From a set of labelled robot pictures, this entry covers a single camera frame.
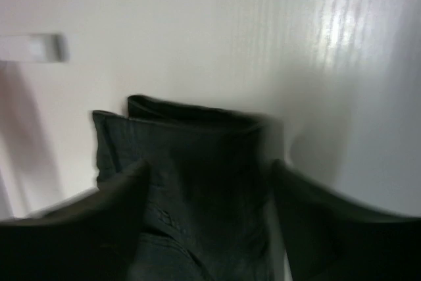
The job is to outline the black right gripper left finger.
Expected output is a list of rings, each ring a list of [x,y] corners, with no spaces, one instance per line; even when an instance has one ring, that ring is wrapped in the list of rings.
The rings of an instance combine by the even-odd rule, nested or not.
[[[96,192],[39,217],[1,222],[1,279],[125,280],[150,175],[147,163],[135,163]]]

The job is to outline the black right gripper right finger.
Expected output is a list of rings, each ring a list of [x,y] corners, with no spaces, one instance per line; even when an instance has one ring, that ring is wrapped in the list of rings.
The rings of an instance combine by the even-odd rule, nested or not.
[[[353,203],[279,160],[270,178],[293,280],[420,279],[420,218]]]

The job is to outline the black trousers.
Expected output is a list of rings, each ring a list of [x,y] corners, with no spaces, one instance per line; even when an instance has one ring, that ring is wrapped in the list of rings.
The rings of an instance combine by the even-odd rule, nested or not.
[[[151,167],[129,280],[272,280],[262,163],[267,121],[254,114],[132,95],[126,116],[95,110],[98,184]]]

